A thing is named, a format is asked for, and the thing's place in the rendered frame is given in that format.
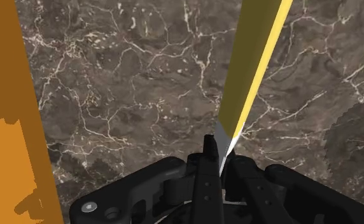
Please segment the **orange flat board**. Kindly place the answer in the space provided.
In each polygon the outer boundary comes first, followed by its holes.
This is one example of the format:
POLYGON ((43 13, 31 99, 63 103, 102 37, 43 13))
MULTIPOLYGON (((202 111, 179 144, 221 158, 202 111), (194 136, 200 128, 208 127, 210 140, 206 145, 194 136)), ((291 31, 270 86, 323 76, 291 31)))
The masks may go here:
POLYGON ((14 0, 0 0, 0 224, 64 224, 14 0))

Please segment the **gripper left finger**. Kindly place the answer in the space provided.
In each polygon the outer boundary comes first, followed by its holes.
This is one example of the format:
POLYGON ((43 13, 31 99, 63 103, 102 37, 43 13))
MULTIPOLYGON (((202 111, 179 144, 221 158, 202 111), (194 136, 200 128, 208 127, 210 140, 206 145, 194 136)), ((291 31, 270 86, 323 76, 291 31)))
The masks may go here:
POLYGON ((214 136, 188 161, 163 158, 75 200, 70 224, 165 224, 177 209, 183 224, 224 224, 218 150, 214 136))

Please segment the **yellow pencil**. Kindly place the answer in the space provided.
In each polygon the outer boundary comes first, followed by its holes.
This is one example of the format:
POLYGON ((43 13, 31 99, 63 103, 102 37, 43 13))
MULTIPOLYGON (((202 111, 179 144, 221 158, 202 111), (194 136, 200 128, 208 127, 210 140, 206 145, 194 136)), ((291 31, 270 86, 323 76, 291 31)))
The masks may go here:
POLYGON ((236 145, 293 0, 242 0, 214 138, 219 173, 236 145))

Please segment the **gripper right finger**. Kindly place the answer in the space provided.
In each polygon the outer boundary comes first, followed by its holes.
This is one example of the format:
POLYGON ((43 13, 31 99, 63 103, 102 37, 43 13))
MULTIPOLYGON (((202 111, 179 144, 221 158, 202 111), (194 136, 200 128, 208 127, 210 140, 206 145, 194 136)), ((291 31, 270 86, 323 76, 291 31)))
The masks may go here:
POLYGON ((364 204, 287 166, 231 153, 223 173, 227 200, 244 200, 251 224, 364 224, 364 204))

